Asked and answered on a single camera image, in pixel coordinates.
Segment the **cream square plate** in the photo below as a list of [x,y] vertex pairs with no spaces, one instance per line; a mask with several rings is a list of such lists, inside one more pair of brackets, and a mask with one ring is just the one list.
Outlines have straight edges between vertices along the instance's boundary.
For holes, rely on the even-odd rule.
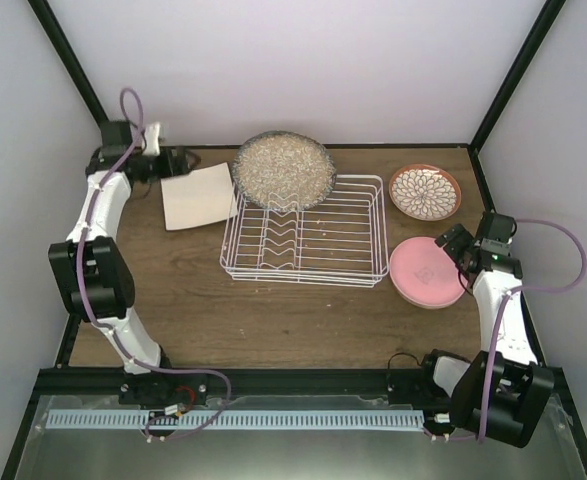
[[192,229],[237,215],[237,199],[227,163],[163,179],[161,192],[167,231]]

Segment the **pink round plate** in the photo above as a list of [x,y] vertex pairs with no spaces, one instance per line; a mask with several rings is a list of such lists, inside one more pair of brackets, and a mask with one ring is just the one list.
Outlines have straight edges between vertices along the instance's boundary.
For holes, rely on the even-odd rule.
[[389,277],[400,293],[416,300],[447,301],[464,295],[453,261],[433,237],[417,236],[399,243],[389,258]]

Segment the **floral plate with orange rim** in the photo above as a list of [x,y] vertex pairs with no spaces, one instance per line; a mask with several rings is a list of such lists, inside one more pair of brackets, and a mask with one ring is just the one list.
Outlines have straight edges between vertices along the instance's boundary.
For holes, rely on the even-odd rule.
[[408,165],[398,170],[389,182],[389,196],[405,215],[422,221],[451,217],[462,200],[456,179],[431,165]]

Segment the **dark speckled round plate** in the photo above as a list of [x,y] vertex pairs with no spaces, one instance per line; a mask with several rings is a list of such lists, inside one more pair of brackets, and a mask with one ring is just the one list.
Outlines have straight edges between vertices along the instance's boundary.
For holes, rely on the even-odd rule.
[[278,212],[311,209],[332,192],[337,170],[316,140],[288,131],[268,131],[247,140],[231,165],[244,198]]

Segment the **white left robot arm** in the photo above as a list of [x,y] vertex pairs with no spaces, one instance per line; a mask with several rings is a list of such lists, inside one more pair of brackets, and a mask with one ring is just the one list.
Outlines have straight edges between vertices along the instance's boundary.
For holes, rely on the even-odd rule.
[[85,169],[79,218],[65,241],[49,247],[48,260],[67,312],[104,335],[127,373],[146,374],[143,393],[164,404],[176,395],[178,381],[134,308],[134,279],[116,236],[135,184],[187,175],[201,159],[183,146],[163,145],[158,122],[107,121],[100,134],[102,144]]

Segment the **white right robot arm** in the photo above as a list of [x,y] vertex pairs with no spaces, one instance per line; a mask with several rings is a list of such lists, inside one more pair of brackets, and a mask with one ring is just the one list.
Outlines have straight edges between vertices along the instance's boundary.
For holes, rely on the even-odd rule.
[[455,428],[517,448],[525,447],[554,390],[527,335],[521,300],[522,266],[510,253],[515,219],[486,212],[475,233],[456,224],[435,244],[467,281],[480,315],[481,350],[471,361],[434,350],[417,378],[420,396],[448,396]]

